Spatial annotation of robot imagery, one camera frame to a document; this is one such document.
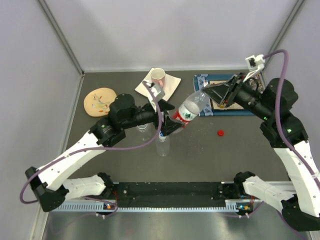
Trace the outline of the clear bottle with red label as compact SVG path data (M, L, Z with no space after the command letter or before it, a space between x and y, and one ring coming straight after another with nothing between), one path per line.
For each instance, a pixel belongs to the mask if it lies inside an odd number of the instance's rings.
M184 123L184 127L186 127L196 116L200 114L208 102L208 95L201 90L198 90L185 99L185 101L172 115L172 118Z

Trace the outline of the red bottle cap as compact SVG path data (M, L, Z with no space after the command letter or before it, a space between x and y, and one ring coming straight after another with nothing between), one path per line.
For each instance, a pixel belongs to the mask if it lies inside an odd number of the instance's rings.
M220 129L217 131L217 134L218 134L218 136L222 137L222 136L224 136L225 132Z

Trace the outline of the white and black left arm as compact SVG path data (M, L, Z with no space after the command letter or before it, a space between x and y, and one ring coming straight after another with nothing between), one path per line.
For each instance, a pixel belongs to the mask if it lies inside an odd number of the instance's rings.
M98 120L59 157L25 171L27 184L44 212L57 209L66 200L86 196L109 198L114 191L109 175L98 173L77 179L71 179L70 175L94 157L117 150L115 145L126 137L127 129L153 124L159 133L168 136L184 126L183 122L170 117L168 111L174 106L163 99L158 101L156 108L150 103L137 107L132 95L120 94L109 108L107 116Z

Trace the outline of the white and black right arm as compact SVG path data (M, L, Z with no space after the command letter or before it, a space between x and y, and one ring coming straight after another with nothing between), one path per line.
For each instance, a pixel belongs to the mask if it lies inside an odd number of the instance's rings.
M298 232L320 229L320 173L311 154L308 134L302 122L291 113L298 100L288 80L272 79L264 91L252 89L240 73L223 83L202 88L210 99L224 107L238 104L262 119L260 130L283 162L294 193L269 184L252 172L234 177L233 192L239 198L253 196L281 213Z

